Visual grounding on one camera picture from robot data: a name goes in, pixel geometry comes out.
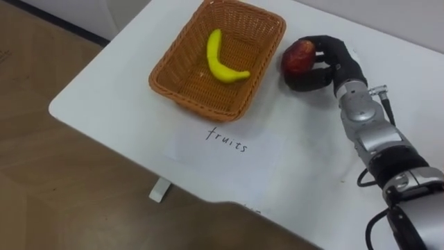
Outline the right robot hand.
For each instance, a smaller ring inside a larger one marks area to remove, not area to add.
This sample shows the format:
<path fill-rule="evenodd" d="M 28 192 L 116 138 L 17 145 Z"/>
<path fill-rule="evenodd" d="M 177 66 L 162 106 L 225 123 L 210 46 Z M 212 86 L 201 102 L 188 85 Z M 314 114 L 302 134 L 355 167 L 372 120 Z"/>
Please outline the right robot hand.
<path fill-rule="evenodd" d="M 368 84 L 359 63 L 344 41 L 328 35 L 306 36 L 295 41 L 282 54 L 284 82 L 296 92 L 311 92 L 332 84 L 360 81 Z"/>

